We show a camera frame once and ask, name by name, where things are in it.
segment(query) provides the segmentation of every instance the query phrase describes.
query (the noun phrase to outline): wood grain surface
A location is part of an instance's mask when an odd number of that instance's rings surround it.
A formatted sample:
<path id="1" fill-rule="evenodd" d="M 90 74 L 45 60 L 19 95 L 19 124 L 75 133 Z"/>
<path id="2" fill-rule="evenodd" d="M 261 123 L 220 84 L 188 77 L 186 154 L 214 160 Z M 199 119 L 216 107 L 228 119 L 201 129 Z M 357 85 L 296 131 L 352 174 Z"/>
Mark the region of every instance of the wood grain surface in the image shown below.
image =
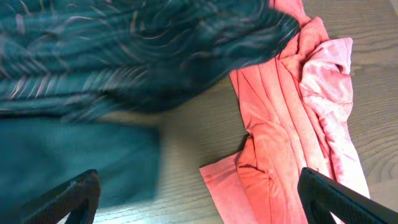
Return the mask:
<path id="1" fill-rule="evenodd" d="M 398 17 L 388 0 L 304 0 L 332 39 L 352 37 L 349 119 L 373 200 L 398 211 Z M 134 118 L 120 118 L 132 121 Z M 242 148 L 246 132 L 228 79 L 156 119 L 162 168 L 154 201 L 99 210 L 96 223 L 222 223 L 198 168 Z"/>

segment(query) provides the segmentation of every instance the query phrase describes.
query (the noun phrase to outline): striped pattern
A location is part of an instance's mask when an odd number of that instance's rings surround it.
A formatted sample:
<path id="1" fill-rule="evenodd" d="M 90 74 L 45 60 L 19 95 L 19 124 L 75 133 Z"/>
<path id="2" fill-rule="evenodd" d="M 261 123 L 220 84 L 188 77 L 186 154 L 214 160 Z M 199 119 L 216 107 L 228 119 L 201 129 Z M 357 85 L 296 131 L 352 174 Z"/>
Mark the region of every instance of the striped pattern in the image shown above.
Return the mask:
<path id="1" fill-rule="evenodd" d="M 298 32 L 266 0 L 4 0 L 0 114 L 152 113 L 275 57 Z"/>

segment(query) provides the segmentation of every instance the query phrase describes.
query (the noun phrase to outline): pink towel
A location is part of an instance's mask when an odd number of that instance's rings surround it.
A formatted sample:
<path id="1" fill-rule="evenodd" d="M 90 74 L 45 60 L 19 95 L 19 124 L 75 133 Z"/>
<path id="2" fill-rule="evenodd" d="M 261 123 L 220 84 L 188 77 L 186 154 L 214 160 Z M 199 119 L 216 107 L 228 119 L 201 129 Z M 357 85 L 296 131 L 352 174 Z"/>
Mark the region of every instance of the pink towel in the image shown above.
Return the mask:
<path id="1" fill-rule="evenodd" d="M 329 40 L 300 0 L 271 4 L 295 16 L 302 30 L 278 57 L 231 72 L 250 137 L 240 155 L 200 169 L 227 224 L 306 223 L 297 193 L 306 166 L 369 197 L 346 125 L 352 40 Z"/>

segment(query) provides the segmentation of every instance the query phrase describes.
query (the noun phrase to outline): clothing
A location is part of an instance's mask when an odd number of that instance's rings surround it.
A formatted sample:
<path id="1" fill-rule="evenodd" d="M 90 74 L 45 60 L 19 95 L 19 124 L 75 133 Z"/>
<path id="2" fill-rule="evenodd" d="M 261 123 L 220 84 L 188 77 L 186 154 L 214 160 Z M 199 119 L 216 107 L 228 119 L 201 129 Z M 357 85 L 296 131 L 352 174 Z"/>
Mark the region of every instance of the clothing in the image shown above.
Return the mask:
<path id="1" fill-rule="evenodd" d="M 171 109 L 298 32 L 265 0 L 0 3 L 0 114 Z"/>
<path id="2" fill-rule="evenodd" d="M 306 223 L 297 192 L 303 167 L 311 167 L 369 197 L 346 128 L 353 104 L 348 75 L 352 40 L 329 40 L 322 20 L 310 20 L 300 0 L 271 4 L 295 16 L 302 29 L 276 58 L 230 74 L 250 136 L 239 155 L 201 168 L 225 223 L 245 223 L 242 213 L 229 213 L 228 222 L 223 216 L 231 210 L 228 202 L 236 198 L 235 194 L 244 195 L 235 200 L 248 200 L 251 205 L 254 217 L 247 219 Z M 225 171 L 233 166 L 235 169 Z M 236 174 L 238 179 L 229 179 Z M 225 184 L 224 180 L 229 185 L 241 184 L 243 191 L 237 193 L 238 187 L 234 192 L 216 189 L 211 184 Z M 247 210 L 244 206 L 242 203 L 234 209 Z"/>
<path id="3" fill-rule="evenodd" d="M 0 120 L 0 214 L 88 169 L 101 182 L 99 208 L 155 197 L 159 133 L 112 123 L 58 119 Z"/>

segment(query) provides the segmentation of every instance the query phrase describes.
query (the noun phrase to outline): coral fabric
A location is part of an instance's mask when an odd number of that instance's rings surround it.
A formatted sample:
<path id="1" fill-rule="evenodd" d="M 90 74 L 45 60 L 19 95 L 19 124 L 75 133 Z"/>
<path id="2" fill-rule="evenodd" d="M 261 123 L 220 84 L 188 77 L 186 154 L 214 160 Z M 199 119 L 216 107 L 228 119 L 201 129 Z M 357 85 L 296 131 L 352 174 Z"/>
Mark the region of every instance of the coral fabric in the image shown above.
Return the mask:
<path id="1" fill-rule="evenodd" d="M 250 202 L 236 172 L 236 159 L 233 154 L 219 162 L 202 167 L 200 173 L 205 177 L 214 203 L 225 223 L 257 224 Z"/>
<path id="2" fill-rule="evenodd" d="M 258 223 L 306 223 L 297 193 L 306 166 L 369 197 L 346 122 L 353 105 L 352 40 L 329 40 L 322 20 L 310 20 L 299 0 L 271 5 L 298 19 L 302 30 L 278 57 L 230 73 L 250 136 L 234 159 L 201 168 L 225 223 L 246 223 L 251 215 Z M 227 177 L 233 190 L 220 187 Z M 236 205 L 247 210 L 239 203 L 246 200 L 252 213 L 231 212 Z"/>

